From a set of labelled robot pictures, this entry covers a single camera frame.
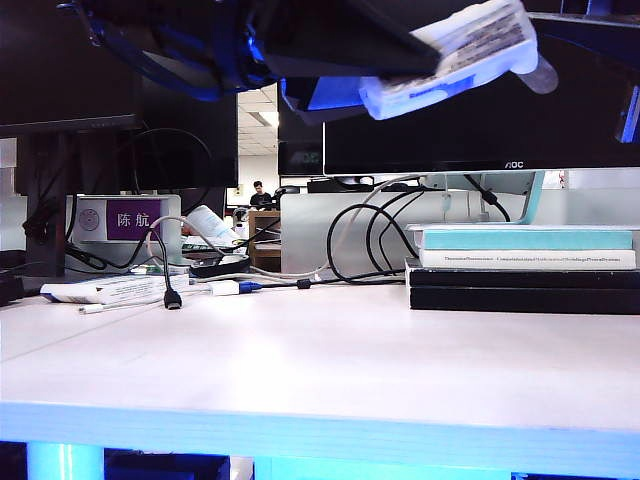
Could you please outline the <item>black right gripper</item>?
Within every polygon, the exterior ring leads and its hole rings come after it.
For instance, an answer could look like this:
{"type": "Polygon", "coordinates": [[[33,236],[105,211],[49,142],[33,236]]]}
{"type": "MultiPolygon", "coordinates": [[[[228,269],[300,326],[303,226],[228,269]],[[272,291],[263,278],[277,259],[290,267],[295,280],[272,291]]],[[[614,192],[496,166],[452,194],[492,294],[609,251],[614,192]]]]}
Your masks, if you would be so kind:
{"type": "MultiPolygon", "coordinates": [[[[529,15],[541,35],[626,65],[639,64],[638,1],[530,1],[529,15]]],[[[639,143],[639,104],[639,85],[634,84],[619,115],[620,143],[639,143]]]]}

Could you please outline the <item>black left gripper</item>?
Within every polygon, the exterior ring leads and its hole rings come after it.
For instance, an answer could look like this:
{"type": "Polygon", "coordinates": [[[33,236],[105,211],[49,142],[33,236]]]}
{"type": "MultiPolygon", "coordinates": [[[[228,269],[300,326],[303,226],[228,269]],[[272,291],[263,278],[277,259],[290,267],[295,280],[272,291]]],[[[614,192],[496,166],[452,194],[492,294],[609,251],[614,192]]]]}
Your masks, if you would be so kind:
{"type": "Polygon", "coordinates": [[[360,78],[429,74],[441,55],[380,1],[62,1],[90,44],[201,101],[279,81],[307,125],[366,114],[360,78]]]}

